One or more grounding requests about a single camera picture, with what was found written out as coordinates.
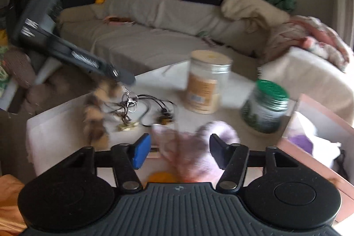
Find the orange sleeve forearm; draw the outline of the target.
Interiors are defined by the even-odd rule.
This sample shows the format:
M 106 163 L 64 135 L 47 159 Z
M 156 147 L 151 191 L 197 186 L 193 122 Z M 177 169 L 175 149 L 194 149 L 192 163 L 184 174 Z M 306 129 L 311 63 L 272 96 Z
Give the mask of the orange sleeve forearm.
M 26 228 L 17 200 L 24 184 L 12 175 L 0 177 L 0 234 L 19 235 Z

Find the left hand brown knit glove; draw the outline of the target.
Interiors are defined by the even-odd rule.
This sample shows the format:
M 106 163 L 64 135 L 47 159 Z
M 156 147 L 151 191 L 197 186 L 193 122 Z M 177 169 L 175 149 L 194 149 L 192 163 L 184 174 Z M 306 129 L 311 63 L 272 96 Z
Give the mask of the left hand brown knit glove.
M 63 95 L 69 90 L 61 71 L 62 63 L 54 58 L 45 60 L 36 73 L 29 56 L 18 48 L 11 48 L 5 52 L 1 65 L 25 91 L 22 106 L 27 113 L 35 114 L 51 96 Z

